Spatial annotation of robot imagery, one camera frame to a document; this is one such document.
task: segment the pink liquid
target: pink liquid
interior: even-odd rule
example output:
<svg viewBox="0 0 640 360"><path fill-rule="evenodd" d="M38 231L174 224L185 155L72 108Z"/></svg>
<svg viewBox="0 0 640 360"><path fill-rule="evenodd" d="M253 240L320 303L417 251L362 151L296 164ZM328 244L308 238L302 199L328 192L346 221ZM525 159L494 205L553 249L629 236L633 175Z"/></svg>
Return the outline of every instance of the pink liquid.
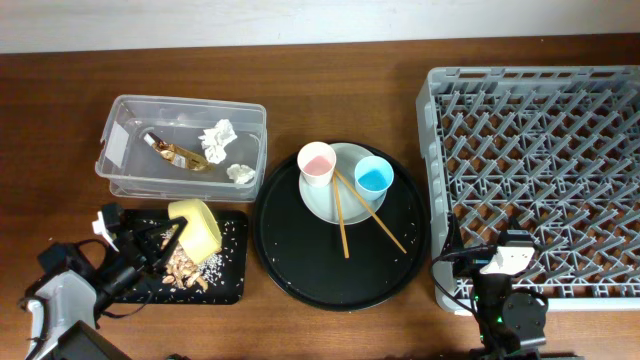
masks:
<svg viewBox="0 0 640 360"><path fill-rule="evenodd" d="M331 167L332 166L329 160L325 159L322 156L316 156L311 159L311 161L309 161L307 165L304 166L303 170L309 175L318 176L329 172L329 170L331 170Z"/></svg>

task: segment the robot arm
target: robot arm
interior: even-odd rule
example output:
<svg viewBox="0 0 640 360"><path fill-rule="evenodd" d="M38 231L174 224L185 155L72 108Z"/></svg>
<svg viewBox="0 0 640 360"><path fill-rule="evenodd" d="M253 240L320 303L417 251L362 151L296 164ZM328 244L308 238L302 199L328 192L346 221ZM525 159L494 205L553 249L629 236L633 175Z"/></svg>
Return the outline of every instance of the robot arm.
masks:
<svg viewBox="0 0 640 360"><path fill-rule="evenodd" d="M526 270L535 253L531 235L515 218L496 245L464 248L455 216L450 217L449 235L442 254L432 262L450 261L455 277L473 281L471 307L436 286L452 301L473 314L480 327L484 349L473 350L473 359L539 359L537 347L544 345L548 301L542 294L512 288L514 276Z"/></svg>
<svg viewBox="0 0 640 360"><path fill-rule="evenodd" d="M129 359L97 334L96 321L102 315L118 317L106 311L117 296L143 277L164 272L187 224L183 217L167 218L133 230L132 221L145 215L116 204L105 205L94 229L112 239L110 246L98 240L55 243L38 256L45 275L27 289L21 301L23 309L32 313L26 359ZM161 249L158 235L174 226L176 231ZM88 242L99 242L105 248L98 269L81 251Z"/></svg>

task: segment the white tissue paper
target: white tissue paper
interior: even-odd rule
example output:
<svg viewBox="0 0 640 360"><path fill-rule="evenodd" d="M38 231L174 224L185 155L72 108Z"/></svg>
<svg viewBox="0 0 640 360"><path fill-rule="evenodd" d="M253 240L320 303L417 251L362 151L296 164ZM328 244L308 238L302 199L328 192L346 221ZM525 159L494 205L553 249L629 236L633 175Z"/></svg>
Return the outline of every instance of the white tissue paper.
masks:
<svg viewBox="0 0 640 360"><path fill-rule="evenodd" d="M233 164L227 169L227 175L236 184L246 184L253 179L256 172L247 165Z"/></svg>
<svg viewBox="0 0 640 360"><path fill-rule="evenodd" d="M212 129L205 129L204 135L198 136L202 140L204 156L214 164L220 164L227 157L224 147L237 138L229 119L218 121Z"/></svg>

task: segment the black round tray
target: black round tray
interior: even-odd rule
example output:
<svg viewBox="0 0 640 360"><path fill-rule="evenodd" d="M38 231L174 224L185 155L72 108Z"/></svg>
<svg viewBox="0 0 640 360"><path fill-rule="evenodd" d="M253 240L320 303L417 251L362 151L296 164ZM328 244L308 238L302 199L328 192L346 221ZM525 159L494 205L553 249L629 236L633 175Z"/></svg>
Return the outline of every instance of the black round tray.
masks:
<svg viewBox="0 0 640 360"><path fill-rule="evenodd" d="M321 309L358 310L389 299L415 277L429 249L428 213L409 173L383 152L365 147L395 171L376 214L407 254L369 218L346 226L350 258L345 259L340 227L317 218L302 201L297 154L271 175L256 200L253 238L269 276L289 295Z"/></svg>

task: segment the black cutting board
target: black cutting board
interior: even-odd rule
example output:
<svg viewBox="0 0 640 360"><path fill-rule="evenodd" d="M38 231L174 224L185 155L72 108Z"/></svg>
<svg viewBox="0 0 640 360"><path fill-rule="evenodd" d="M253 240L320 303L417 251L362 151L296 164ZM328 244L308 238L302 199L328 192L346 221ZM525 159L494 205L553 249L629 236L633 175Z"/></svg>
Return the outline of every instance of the black cutting board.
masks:
<svg viewBox="0 0 640 360"><path fill-rule="evenodd" d="M350 311L379 304L404 288L429 248L429 214L409 173L379 150L395 179L376 214L407 250L403 254L373 218L346 226L345 259L338 225L317 218L298 190L296 155L263 185L255 207L254 243L269 276L307 304Z"/></svg>
<svg viewBox="0 0 640 360"><path fill-rule="evenodd" d="M136 219L127 224L134 229L148 226L148 221L168 219L166 210L136 212ZM209 283L205 292L197 284L187 289L175 289L170 284L163 284L162 277L145 277L126 294L116 298L115 302L144 303L150 292L155 293L150 304L231 305L238 302L244 292L249 220L241 211L214 211L213 214L222 233L222 251L219 253L222 256L221 276L215 285Z"/></svg>

